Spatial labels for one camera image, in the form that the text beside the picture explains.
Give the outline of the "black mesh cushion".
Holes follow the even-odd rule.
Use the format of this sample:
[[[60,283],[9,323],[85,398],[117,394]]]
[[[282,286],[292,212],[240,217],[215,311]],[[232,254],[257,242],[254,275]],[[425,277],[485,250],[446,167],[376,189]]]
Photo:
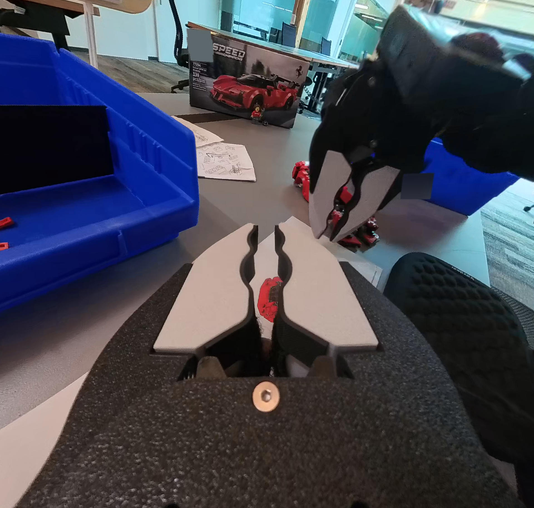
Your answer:
[[[484,449],[514,466],[533,507],[533,310],[422,252],[397,261],[384,296],[431,345]]]

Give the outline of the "small blue plastic bin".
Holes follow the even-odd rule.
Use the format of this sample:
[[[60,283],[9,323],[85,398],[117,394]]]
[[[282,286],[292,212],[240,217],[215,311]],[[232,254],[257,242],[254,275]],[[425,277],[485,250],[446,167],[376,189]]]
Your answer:
[[[431,198],[427,202],[471,216],[500,195],[519,177],[503,173],[483,173],[449,153],[440,139],[432,139],[424,156],[423,173],[434,175]]]

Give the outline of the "person's right hand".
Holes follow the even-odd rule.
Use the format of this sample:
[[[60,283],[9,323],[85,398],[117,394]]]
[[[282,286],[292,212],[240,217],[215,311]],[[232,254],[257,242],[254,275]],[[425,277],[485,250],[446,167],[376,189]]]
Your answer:
[[[506,57],[485,32],[430,38],[428,118],[445,148],[477,170],[533,181],[533,57]]]

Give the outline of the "wooden pillar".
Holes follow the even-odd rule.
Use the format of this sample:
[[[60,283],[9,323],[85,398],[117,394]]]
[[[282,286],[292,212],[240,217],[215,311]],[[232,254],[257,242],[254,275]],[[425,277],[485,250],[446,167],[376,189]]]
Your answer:
[[[295,48],[300,47],[304,24],[308,14],[311,0],[295,0],[291,15],[291,23],[296,29]]]

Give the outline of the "toy car set box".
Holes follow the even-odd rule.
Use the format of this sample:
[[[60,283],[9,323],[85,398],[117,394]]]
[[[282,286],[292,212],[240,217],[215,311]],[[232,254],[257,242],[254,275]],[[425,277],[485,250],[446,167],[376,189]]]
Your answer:
[[[192,107],[293,128],[310,59],[192,22],[187,44]]]

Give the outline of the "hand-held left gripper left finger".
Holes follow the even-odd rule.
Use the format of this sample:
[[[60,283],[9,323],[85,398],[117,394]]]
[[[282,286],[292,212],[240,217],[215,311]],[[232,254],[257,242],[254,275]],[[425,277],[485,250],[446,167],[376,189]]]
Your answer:
[[[198,354],[256,322],[251,281],[258,226],[248,223],[198,256],[154,343],[154,351]]]

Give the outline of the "black office chair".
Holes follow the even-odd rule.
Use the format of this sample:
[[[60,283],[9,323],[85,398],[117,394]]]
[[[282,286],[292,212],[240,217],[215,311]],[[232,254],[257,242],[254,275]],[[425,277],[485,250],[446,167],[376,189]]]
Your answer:
[[[189,53],[187,50],[183,50],[183,27],[178,15],[177,7],[175,0],[168,0],[172,17],[174,19],[175,23],[175,29],[176,29],[176,35],[175,35],[175,43],[174,43],[174,49],[173,54],[176,60],[176,63],[180,67],[184,67],[187,70],[189,70]]]

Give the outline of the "white instruction booklet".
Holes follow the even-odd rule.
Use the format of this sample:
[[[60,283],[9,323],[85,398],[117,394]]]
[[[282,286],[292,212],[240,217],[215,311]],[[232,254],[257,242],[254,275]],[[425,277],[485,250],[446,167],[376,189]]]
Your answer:
[[[285,223],[302,228],[304,233],[313,235],[309,226],[294,217],[291,217]],[[356,270],[357,273],[363,270],[362,276],[371,285],[377,285],[381,274],[380,268],[371,264],[362,255],[357,255],[339,244],[332,243],[325,237],[316,240],[336,256],[343,269],[348,271]],[[262,336],[272,338],[273,323],[278,325],[278,330],[281,330],[281,324],[283,323],[277,315],[278,297],[283,282],[278,272],[279,258],[275,251],[275,233],[272,233],[258,245],[254,262],[255,277],[250,285],[254,296],[257,321]]]

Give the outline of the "wooden desk with white leg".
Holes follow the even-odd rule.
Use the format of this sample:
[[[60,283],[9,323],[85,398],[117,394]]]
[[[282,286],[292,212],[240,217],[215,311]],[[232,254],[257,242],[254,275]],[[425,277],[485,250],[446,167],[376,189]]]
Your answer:
[[[70,31],[66,18],[83,16],[88,41],[90,64],[97,68],[98,57],[94,16],[99,10],[82,0],[1,0],[1,27],[18,35],[38,38],[39,32],[49,33],[57,50],[70,50]]]

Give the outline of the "long grey office table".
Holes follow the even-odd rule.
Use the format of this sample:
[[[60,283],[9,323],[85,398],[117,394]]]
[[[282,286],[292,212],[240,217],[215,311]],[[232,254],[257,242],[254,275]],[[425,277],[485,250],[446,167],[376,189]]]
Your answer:
[[[330,78],[334,79],[348,70],[357,70],[358,64],[330,57],[324,54],[314,54],[310,60],[309,71],[313,73],[312,90],[306,109],[318,113],[323,91]]]

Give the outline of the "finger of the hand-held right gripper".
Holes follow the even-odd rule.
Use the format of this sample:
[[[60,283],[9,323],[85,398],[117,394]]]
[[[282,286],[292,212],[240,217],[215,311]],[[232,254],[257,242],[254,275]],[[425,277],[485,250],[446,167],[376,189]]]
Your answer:
[[[309,221],[315,238],[343,240],[355,228],[349,218],[355,207],[351,165],[341,152],[327,151],[309,193]]]
[[[391,166],[368,166],[351,175],[335,199],[330,241],[356,231],[398,193],[401,171]]]

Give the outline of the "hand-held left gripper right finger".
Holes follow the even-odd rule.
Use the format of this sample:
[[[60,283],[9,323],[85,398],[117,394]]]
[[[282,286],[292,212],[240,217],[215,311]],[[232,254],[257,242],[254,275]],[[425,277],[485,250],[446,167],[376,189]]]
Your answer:
[[[278,318],[310,338],[320,355],[376,350],[379,341],[341,262],[313,235],[288,223],[275,227],[282,286]]]

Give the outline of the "large blue plastic bin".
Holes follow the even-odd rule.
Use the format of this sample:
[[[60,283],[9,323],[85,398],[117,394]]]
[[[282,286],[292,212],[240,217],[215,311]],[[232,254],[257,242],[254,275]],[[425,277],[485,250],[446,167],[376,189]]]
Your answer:
[[[54,43],[1,35],[1,311],[197,224],[192,131]]]

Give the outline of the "red toy brick car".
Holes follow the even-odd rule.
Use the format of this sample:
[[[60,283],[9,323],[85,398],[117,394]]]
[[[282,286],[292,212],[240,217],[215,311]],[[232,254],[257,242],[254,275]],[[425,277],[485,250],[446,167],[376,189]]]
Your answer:
[[[310,175],[309,162],[299,161],[292,170],[291,177],[295,187],[301,190],[304,200],[309,202]],[[379,242],[377,234],[378,224],[374,216],[360,225],[357,230],[349,233],[337,243],[351,251],[357,251],[362,248],[372,248]]]

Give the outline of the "folded paper leaflet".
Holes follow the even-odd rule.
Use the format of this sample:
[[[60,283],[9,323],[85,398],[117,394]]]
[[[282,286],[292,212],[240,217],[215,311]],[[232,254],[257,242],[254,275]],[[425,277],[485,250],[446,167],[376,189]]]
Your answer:
[[[200,126],[185,120],[184,118],[180,118],[177,116],[172,116],[171,118],[173,118],[174,120],[184,125],[186,128],[193,132],[197,148],[201,148],[211,144],[221,143],[224,141],[223,138],[217,136],[215,133],[203,129]]]
[[[244,145],[213,143],[197,148],[197,176],[204,179],[221,179],[256,182],[256,174]]]

